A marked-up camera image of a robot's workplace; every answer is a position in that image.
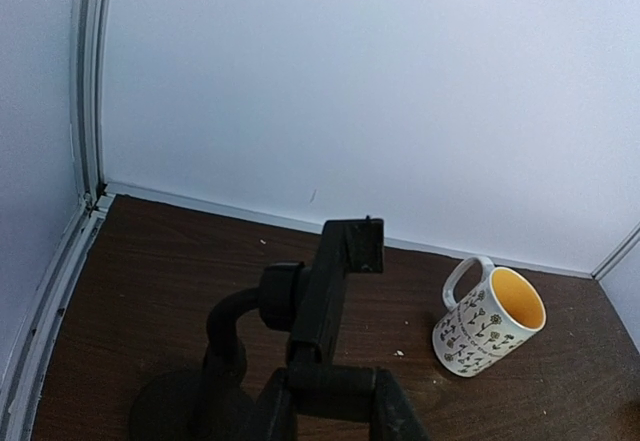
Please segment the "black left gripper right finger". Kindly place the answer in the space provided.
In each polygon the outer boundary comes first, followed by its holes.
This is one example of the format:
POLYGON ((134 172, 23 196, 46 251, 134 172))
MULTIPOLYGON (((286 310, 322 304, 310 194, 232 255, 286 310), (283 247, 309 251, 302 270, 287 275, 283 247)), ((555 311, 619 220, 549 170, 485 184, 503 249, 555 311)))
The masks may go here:
POLYGON ((430 439, 406 393, 393 374, 386 369, 380 369, 376 374, 372 404, 372 439, 430 439))

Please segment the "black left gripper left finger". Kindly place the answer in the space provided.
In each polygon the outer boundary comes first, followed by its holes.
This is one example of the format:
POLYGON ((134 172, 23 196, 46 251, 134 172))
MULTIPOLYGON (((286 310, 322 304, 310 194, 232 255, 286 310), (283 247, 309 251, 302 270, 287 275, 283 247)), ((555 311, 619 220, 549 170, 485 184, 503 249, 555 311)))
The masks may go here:
POLYGON ((298 366, 278 368, 268 380, 256 403, 255 440, 297 440, 296 398, 291 379, 298 366))

